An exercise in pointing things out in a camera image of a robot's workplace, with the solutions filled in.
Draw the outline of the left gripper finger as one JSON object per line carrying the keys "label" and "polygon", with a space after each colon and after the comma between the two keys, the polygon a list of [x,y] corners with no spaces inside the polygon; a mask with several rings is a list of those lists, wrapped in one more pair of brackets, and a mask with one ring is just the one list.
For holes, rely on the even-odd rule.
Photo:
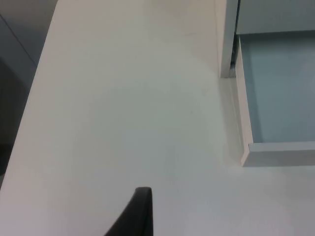
{"label": "left gripper finger", "polygon": [[153,195],[150,187],[137,187],[107,236],[153,236]]}

